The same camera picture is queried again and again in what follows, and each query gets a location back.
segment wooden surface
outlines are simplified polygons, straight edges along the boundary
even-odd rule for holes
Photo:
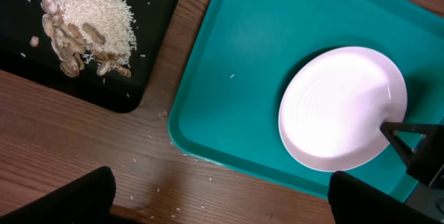
[[[444,0],[410,1],[444,16]],[[112,211],[144,223],[334,222],[325,200],[196,162],[170,144],[158,113],[171,109],[209,2],[179,1],[142,105],[130,114],[0,71],[0,215],[106,165],[121,206]]]

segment white rice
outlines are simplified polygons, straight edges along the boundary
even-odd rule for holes
[[[55,0],[64,12],[65,23],[75,24],[88,44],[93,44],[97,51],[124,54],[117,61],[128,64],[132,46],[136,49],[136,37],[131,27],[133,13],[130,6],[122,0]],[[82,25],[89,23],[102,34],[104,45],[95,44]]]

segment black baking pan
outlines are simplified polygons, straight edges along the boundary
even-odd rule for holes
[[[178,0],[126,1],[135,14],[133,30],[137,38],[137,50],[130,58],[130,78],[117,72],[97,76],[95,62],[87,64],[75,78],[65,76],[42,27],[40,0],[0,0],[0,69],[115,112],[134,110],[142,99]],[[40,39],[37,47],[29,44],[32,36]]]

